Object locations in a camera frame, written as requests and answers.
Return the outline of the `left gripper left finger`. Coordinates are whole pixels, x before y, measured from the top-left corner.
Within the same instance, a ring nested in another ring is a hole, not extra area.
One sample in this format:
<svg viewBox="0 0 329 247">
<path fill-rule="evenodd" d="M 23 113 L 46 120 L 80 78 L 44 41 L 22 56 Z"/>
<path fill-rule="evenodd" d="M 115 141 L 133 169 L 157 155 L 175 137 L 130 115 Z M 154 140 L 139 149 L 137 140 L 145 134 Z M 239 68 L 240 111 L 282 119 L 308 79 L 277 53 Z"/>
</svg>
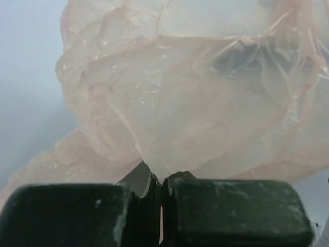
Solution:
<svg viewBox="0 0 329 247">
<path fill-rule="evenodd" d="M 1 213 L 1 246 L 158 246 L 161 184 L 140 163 L 116 184 L 34 184 Z"/>
</svg>

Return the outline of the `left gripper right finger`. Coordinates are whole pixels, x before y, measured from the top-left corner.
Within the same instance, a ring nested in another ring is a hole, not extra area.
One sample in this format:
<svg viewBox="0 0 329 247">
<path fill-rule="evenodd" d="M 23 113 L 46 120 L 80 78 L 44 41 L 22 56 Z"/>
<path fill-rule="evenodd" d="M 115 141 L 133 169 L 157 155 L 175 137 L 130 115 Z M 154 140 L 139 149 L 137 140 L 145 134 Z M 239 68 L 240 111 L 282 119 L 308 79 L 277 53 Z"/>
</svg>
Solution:
<svg viewBox="0 0 329 247">
<path fill-rule="evenodd" d="M 309 246 L 314 231 L 300 197 L 277 180 L 198 179 L 162 185 L 162 246 Z"/>
</svg>

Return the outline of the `pink plastic trash bag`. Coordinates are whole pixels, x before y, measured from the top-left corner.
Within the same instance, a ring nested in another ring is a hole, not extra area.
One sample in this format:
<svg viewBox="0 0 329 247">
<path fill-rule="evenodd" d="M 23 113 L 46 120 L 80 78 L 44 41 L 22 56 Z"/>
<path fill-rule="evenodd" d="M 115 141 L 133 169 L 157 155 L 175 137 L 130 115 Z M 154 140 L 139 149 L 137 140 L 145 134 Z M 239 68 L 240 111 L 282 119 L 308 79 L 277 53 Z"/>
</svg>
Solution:
<svg viewBox="0 0 329 247">
<path fill-rule="evenodd" d="M 69 1 L 56 63 L 79 127 L 15 172 L 301 181 L 328 168 L 328 1 Z"/>
</svg>

